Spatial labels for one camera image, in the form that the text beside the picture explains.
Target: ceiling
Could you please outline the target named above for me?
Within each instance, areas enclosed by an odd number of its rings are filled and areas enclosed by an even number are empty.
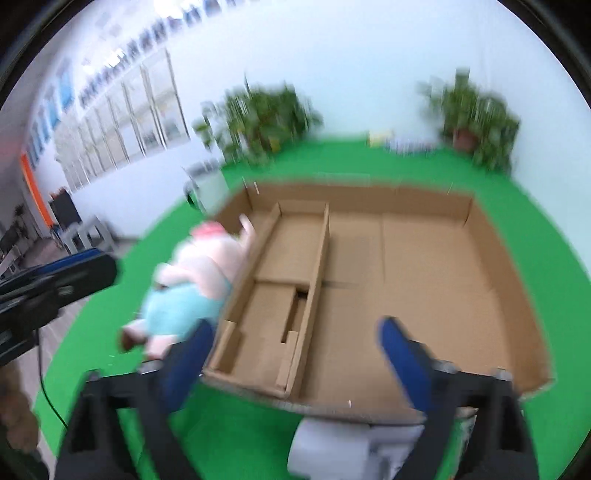
[[[22,145],[27,140],[28,120],[37,92],[73,22],[62,28],[35,57],[0,109],[0,184],[14,178]]]

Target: plant pot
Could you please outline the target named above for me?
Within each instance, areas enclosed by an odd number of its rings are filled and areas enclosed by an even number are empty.
[[[453,148],[458,152],[472,155],[478,148],[479,138],[465,128],[459,128],[453,133]]]

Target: cardboard box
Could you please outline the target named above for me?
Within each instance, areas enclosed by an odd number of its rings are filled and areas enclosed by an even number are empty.
[[[238,232],[241,213],[258,238],[220,317],[210,383],[306,414],[417,421],[377,340],[383,316],[464,371],[506,369],[521,393],[551,381],[517,270],[472,196],[257,183],[216,218]]]

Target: black cable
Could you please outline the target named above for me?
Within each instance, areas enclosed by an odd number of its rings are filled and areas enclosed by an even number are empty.
[[[45,390],[45,382],[43,381],[43,365],[41,363],[41,329],[37,330],[37,344],[38,344],[37,363],[39,365],[39,380],[41,382],[41,390],[43,391],[43,396],[45,397],[45,400],[47,400],[47,404],[53,410],[53,413],[56,414],[56,417],[58,419],[60,419],[61,424],[67,430],[68,425],[66,424],[64,419],[61,417],[61,415],[57,412],[56,408],[53,406],[53,403],[51,403],[51,400],[49,400],[49,396],[47,395],[47,390]]]

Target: white wall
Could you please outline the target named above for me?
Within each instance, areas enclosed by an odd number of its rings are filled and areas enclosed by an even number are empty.
[[[37,97],[33,104],[33,116],[28,122],[28,131],[31,131],[33,122],[38,119],[38,112],[41,106],[46,105],[45,95],[50,87],[55,89],[56,106],[58,116],[61,117],[61,103],[59,99],[59,86],[57,83],[57,71],[66,59],[69,59],[73,65],[81,66],[82,57],[89,48],[89,43],[95,38],[89,38],[88,32],[92,29],[97,17],[104,9],[116,8],[117,0],[97,0],[92,2],[81,13],[79,13],[71,24],[68,24],[71,32],[69,37],[64,41],[64,47],[57,53],[51,66],[47,69],[43,85],[37,93]],[[73,75],[75,100],[71,108],[75,108],[77,114],[82,114],[82,109],[79,108],[77,101],[78,91],[83,87],[84,77],[80,75],[82,69],[76,69]],[[54,143],[53,131],[50,129],[50,139],[44,144],[43,154],[39,158],[37,168],[35,169],[35,179],[39,186],[39,191],[46,202],[50,200],[50,195],[57,192],[61,187],[67,187],[67,180],[61,165],[56,162],[56,145]],[[26,150],[27,145],[23,145],[23,151]]]
[[[201,102],[221,99],[246,73],[251,83],[293,83],[323,114],[327,136],[393,128],[435,138],[417,82],[452,80],[456,67],[470,67],[473,81],[504,95],[522,118],[514,177],[591,271],[589,107],[552,53],[497,0],[247,2],[185,28],[166,47],[188,124]],[[143,234],[181,199],[181,166],[208,158],[191,138],[76,192],[78,208],[100,213],[119,233]],[[47,191],[63,184],[56,165],[37,174]]]
[[[496,1],[483,2],[491,88],[521,117],[513,179],[541,206],[591,276],[591,109],[544,43]]]
[[[181,199],[189,180],[183,167],[203,158],[201,150],[187,142],[99,178],[72,196],[80,217],[96,215],[119,236],[143,236]]]

